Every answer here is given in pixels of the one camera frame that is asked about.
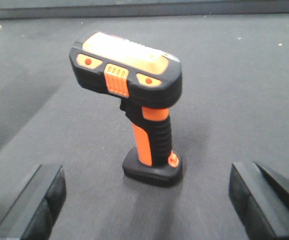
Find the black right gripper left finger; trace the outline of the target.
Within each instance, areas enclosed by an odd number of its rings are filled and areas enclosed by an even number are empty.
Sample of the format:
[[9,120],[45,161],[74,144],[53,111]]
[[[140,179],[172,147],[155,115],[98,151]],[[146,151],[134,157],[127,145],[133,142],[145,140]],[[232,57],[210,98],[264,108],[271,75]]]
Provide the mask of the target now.
[[64,168],[40,164],[0,198],[0,240],[47,240],[67,196]]

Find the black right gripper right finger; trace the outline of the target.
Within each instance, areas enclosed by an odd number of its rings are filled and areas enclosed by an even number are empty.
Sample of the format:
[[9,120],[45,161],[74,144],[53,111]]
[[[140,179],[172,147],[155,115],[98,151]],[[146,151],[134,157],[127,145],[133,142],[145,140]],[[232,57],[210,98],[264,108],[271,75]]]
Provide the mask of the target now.
[[289,178],[260,162],[234,162],[228,195],[250,240],[289,240]]

